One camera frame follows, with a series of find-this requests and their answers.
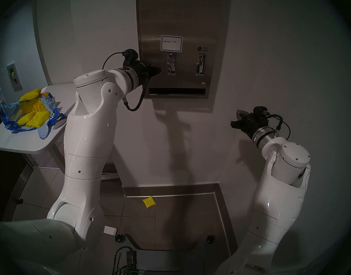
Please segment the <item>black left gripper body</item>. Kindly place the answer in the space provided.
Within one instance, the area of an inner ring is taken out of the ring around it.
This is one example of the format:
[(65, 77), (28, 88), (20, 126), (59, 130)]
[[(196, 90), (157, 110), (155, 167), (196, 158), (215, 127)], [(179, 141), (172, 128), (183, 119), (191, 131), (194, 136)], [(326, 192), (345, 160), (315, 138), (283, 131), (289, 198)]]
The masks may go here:
[(135, 60), (132, 62), (132, 69), (137, 74), (138, 85), (145, 84), (146, 80), (149, 81), (152, 77), (152, 66), (146, 66), (139, 60)]

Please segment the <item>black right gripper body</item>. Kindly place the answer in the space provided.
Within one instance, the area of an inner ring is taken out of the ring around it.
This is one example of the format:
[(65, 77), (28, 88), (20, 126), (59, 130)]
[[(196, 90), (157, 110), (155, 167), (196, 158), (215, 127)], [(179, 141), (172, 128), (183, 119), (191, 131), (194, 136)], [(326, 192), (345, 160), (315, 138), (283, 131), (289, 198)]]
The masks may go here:
[(268, 126), (268, 118), (262, 114), (250, 113), (244, 119), (237, 119), (237, 121), (231, 121), (231, 127), (239, 129), (245, 133), (251, 140), (255, 133), (262, 127)]

